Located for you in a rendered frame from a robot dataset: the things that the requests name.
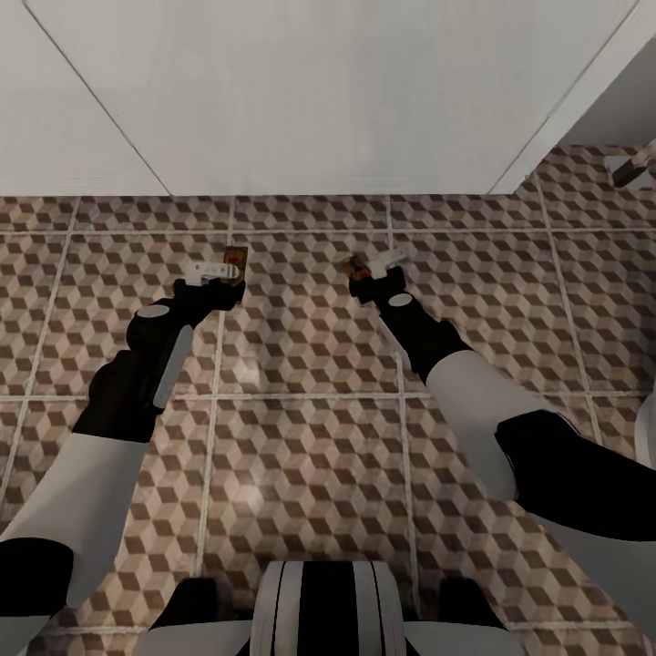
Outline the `mousetrap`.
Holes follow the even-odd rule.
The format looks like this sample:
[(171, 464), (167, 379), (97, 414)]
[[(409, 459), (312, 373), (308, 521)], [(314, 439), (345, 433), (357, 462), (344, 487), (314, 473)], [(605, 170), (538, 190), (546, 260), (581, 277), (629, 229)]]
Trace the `mousetrap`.
[(223, 263), (235, 265), (240, 270), (240, 277), (235, 279), (221, 278), (220, 283), (229, 283), (232, 287), (243, 282), (247, 263), (248, 247), (226, 247)]
[(355, 282), (359, 282), (360, 280), (364, 280), (371, 276), (370, 269), (363, 263), (357, 254), (351, 256), (344, 262), (341, 262), (340, 265), (348, 274), (349, 278), (353, 279)]

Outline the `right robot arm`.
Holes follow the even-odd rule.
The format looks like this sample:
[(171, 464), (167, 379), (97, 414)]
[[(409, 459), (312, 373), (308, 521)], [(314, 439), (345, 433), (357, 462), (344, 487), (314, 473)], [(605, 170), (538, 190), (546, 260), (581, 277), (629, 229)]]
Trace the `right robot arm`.
[(586, 440), (545, 398), (473, 351), (405, 290), (401, 247), (368, 261), (352, 297), (419, 377), (478, 480), (515, 500), (656, 646), (656, 470)]

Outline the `robot trunk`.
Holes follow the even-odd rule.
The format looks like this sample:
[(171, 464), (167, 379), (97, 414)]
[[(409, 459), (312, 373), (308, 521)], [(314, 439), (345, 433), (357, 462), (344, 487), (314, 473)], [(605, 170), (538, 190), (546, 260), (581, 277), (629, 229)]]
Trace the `robot trunk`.
[(272, 561), (250, 656), (406, 656), (403, 608), (383, 561)]

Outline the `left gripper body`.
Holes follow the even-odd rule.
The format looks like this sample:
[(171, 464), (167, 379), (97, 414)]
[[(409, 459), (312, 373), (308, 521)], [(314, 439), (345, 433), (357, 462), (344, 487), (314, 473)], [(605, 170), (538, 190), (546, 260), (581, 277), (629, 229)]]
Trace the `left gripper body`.
[(215, 309), (231, 311), (234, 308), (232, 286), (229, 283), (211, 282), (209, 285), (194, 287), (187, 285), (185, 280), (172, 283), (174, 296), (188, 295), (196, 299), (203, 309), (203, 320)]

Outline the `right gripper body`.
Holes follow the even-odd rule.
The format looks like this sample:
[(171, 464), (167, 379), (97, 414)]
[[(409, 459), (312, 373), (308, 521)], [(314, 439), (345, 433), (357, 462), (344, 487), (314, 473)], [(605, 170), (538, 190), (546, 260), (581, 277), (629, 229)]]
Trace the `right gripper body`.
[(375, 280), (372, 277), (365, 278), (359, 282), (355, 282), (354, 288), (357, 292), (358, 299), (361, 303), (367, 303), (374, 300), (376, 296), (387, 285), (396, 285), (396, 287), (405, 288), (405, 277), (403, 269), (398, 265), (392, 269), (387, 269), (387, 276), (380, 280)]

